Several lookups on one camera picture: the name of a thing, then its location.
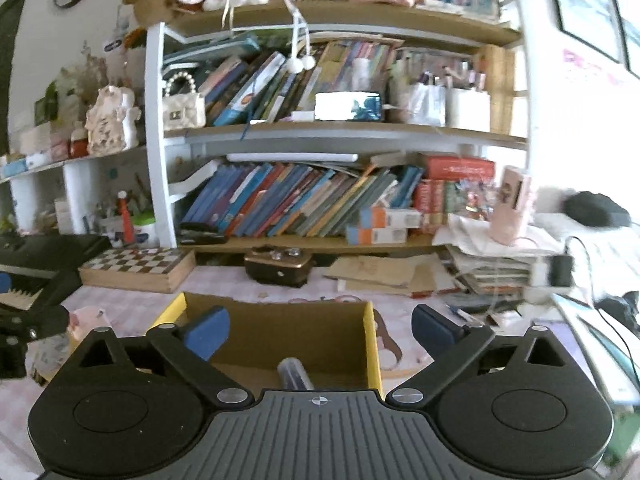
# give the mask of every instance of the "gray ribbed plate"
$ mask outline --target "gray ribbed plate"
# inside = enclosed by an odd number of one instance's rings
[[[460,460],[418,413],[373,392],[266,392],[220,413],[180,460],[140,480],[497,480]],[[567,480],[597,480],[585,471]],[[48,474],[42,480],[63,480]]]

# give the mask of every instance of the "metal screw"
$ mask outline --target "metal screw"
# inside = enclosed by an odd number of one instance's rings
[[[395,402],[399,402],[400,404],[415,404],[424,399],[422,392],[415,388],[400,388],[394,391],[391,397]]]
[[[218,392],[218,400],[225,404],[240,404],[249,398],[249,394],[240,388],[225,388]]]

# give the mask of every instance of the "green lid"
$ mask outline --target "green lid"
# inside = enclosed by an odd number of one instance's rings
[[[139,215],[135,215],[132,220],[133,225],[137,226],[152,225],[156,223],[156,217],[151,211],[146,211],[144,213],[140,213]]]

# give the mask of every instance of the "circular logo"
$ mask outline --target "circular logo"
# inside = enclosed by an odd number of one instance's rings
[[[317,396],[311,399],[311,402],[314,403],[316,406],[324,406],[326,403],[329,402],[329,399],[323,396]]]

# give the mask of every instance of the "thick red book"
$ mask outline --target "thick red book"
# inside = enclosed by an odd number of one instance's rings
[[[229,227],[225,230],[225,236],[231,236],[233,232],[238,227],[239,223],[244,218],[244,215],[254,206],[258,197],[261,197],[264,192],[269,189],[270,185],[275,182],[275,180],[280,176],[280,174],[284,171],[284,164],[281,162],[276,162],[273,165],[273,169],[269,172],[269,174],[264,178],[264,180],[260,183],[260,186],[251,193],[251,196],[246,200],[244,205],[238,211],[236,217],[231,221]]]
[[[267,220],[265,220],[260,228],[254,233],[254,238],[262,236],[264,232],[269,228],[269,226],[276,224],[280,217],[287,211],[287,208],[294,202],[294,200],[297,199],[301,193],[305,192],[307,188],[318,179],[319,173],[319,171],[314,170],[302,180],[300,180],[300,183],[293,189],[291,193],[289,193],[289,195],[276,208],[273,214]]]
[[[473,180],[487,182],[495,177],[495,163],[470,156],[425,155],[431,180]]]

